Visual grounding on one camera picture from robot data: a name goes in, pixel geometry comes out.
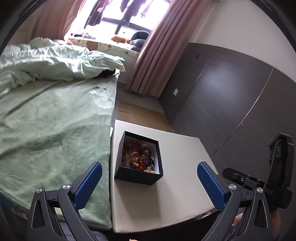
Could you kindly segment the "person right hand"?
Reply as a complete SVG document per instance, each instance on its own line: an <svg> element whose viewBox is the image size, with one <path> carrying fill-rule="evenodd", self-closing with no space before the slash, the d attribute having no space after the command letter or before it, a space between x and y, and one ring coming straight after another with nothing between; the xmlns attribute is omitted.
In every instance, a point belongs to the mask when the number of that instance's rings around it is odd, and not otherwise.
<svg viewBox="0 0 296 241"><path fill-rule="evenodd" d="M242 216L243 216L243 213L236 215L232 223L232 226L239 225ZM280 225L281 225L281 218L280 218L279 212L278 211L271 212L270 219L271 219L271 225L273 227L273 240L278 240L278 234L279 234Z"/></svg>

